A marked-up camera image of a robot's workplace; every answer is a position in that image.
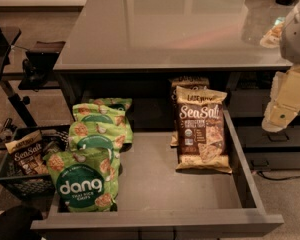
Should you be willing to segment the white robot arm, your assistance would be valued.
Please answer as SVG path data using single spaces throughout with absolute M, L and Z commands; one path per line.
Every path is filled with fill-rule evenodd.
M 262 128 L 268 132 L 285 129 L 300 112 L 300 0 L 260 41 L 262 46 L 279 47 L 281 57 L 292 66 L 277 72 L 272 80 L 270 102 L 264 112 Z

